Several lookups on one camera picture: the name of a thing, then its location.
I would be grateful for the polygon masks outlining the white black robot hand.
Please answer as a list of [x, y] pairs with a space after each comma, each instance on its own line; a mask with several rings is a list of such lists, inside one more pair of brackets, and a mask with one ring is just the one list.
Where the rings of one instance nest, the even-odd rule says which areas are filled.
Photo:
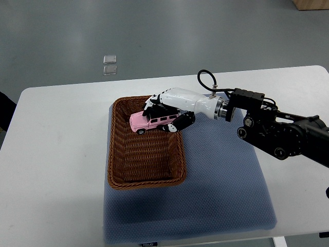
[[157, 129], [166, 132], [178, 132], [195, 122], [195, 114], [203, 113], [210, 119], [225, 118], [228, 102], [222, 97], [205, 96], [187, 89], [174, 87], [151, 96], [145, 102], [143, 115], [149, 113], [157, 105], [164, 105], [183, 110], [184, 113], [166, 125], [158, 125]]

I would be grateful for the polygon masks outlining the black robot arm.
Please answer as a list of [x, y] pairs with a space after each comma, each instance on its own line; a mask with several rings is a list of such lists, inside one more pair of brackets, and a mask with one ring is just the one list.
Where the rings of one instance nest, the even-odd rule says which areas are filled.
[[304, 117], [279, 111], [276, 102], [262, 93], [225, 90], [228, 101], [221, 117], [232, 121], [233, 111], [246, 110], [237, 135], [269, 155], [285, 160], [303, 155], [328, 167], [328, 127], [318, 115]]

